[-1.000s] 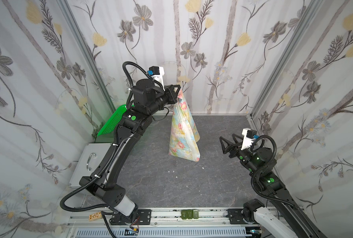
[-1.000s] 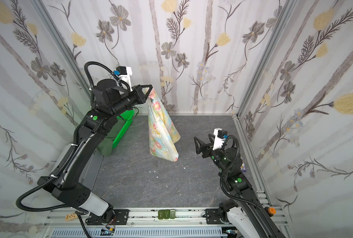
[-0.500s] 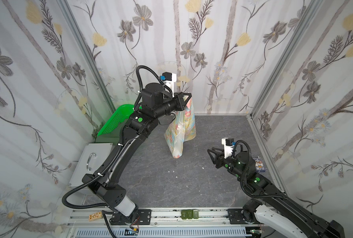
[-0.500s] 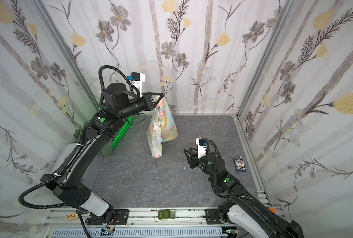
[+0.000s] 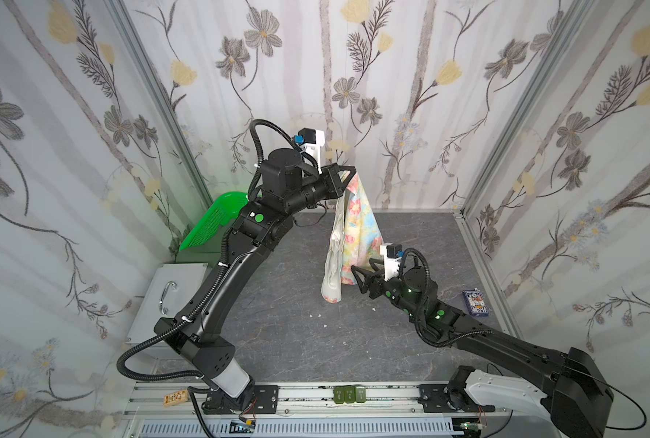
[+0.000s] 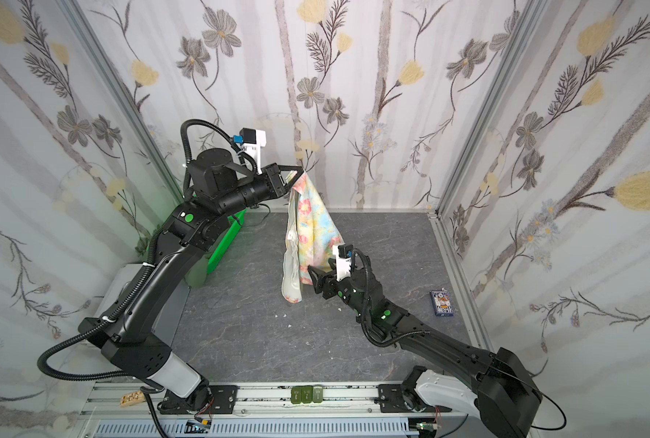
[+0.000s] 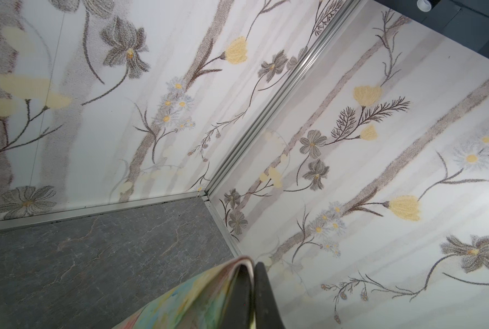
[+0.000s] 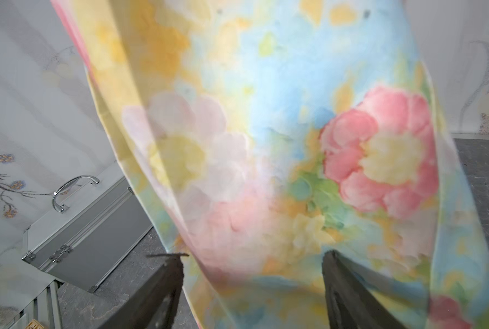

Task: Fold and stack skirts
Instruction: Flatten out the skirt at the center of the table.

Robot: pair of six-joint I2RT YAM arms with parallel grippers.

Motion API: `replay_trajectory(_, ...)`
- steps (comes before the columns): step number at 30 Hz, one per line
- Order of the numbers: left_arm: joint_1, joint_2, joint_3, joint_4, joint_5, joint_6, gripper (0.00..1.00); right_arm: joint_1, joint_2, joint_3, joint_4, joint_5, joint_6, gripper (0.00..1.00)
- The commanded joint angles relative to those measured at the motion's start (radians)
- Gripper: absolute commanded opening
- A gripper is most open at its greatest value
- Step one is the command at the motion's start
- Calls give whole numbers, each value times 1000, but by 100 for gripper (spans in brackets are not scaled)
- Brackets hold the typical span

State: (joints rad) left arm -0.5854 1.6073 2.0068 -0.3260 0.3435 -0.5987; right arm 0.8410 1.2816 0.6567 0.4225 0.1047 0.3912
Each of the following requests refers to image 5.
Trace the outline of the floral pastel skirt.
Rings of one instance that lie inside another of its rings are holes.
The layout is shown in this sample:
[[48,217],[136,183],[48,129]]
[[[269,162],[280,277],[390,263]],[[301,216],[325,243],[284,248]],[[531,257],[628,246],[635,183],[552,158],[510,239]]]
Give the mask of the floral pastel skirt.
[[341,301],[341,287],[354,285],[352,266],[371,270],[369,259],[379,257],[383,236],[359,175],[350,180],[335,204],[334,223],[325,261],[321,296],[330,304]]

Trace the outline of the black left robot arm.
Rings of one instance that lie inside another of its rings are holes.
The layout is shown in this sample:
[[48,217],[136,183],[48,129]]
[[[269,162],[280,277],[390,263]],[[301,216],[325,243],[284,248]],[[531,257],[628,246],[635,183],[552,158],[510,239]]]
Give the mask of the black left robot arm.
[[216,266],[177,315],[162,318],[155,333],[193,367],[190,376],[213,383],[235,411],[252,402],[254,380],[222,338],[223,324],[249,279],[295,224],[294,215],[337,200],[356,170],[330,164],[316,169],[292,149],[272,151],[250,184],[248,202],[225,231]]

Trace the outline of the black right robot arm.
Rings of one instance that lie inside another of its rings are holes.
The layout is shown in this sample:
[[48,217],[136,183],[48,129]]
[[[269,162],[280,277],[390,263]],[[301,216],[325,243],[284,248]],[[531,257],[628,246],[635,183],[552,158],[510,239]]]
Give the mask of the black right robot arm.
[[447,383],[444,404],[472,412],[507,407],[550,421],[567,437],[604,435],[614,394],[585,351],[562,352],[522,341],[443,303],[423,257],[403,274],[387,274],[380,259],[370,264],[372,271],[352,268],[361,293],[386,297],[403,310],[427,345],[455,346],[507,370],[507,376],[494,376],[459,367]]

